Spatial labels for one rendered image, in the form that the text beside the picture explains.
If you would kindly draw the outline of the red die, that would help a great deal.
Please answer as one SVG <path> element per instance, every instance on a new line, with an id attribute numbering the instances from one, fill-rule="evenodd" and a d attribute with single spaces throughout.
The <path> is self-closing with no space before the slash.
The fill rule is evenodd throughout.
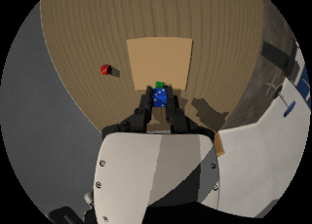
<path id="1" fill-rule="evenodd" d="M 100 68 L 100 74 L 107 75 L 109 72 L 110 72 L 110 65 L 104 64 L 104 65 Z"/>

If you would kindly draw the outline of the tan flat mat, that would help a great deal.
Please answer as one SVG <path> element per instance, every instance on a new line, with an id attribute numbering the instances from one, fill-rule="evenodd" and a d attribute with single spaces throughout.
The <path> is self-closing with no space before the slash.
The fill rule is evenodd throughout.
<path id="1" fill-rule="evenodd" d="M 164 88 L 185 91 L 192 39 L 179 37 L 145 37 L 127 40 L 129 59 L 136 91 Z"/>

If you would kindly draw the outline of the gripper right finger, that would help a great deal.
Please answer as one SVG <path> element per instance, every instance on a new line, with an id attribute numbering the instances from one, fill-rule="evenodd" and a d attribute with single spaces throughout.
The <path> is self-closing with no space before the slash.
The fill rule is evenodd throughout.
<path id="1" fill-rule="evenodd" d="M 167 87 L 166 121 L 171 125 L 171 133 L 200 133 L 205 134 L 215 142 L 215 132 L 211 129 L 198 126 L 185 116 L 179 108 L 177 95 L 173 93 L 173 87 Z"/>

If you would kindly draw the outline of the blue die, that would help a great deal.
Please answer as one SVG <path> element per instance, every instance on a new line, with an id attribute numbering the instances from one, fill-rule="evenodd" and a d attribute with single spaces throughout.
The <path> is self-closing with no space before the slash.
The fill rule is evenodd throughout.
<path id="1" fill-rule="evenodd" d="M 167 105 L 167 90 L 152 89 L 152 107 L 166 107 Z"/>

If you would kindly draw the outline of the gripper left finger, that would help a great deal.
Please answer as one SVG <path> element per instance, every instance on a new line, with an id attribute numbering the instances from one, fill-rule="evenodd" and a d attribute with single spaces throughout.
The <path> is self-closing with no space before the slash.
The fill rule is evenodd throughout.
<path id="1" fill-rule="evenodd" d="M 143 105 L 144 104 L 144 105 Z M 141 95 L 139 107 L 134 114 L 123 120 L 120 124 L 111 125 L 102 129 L 102 142 L 111 132 L 130 131 L 146 132 L 147 124 L 152 117 L 152 87 L 147 86 L 146 94 Z"/>

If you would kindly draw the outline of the green die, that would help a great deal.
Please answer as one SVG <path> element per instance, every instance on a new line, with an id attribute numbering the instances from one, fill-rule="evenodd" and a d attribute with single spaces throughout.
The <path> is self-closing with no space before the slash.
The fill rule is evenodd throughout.
<path id="1" fill-rule="evenodd" d="M 156 82 L 155 88 L 164 88 L 164 82 Z"/>

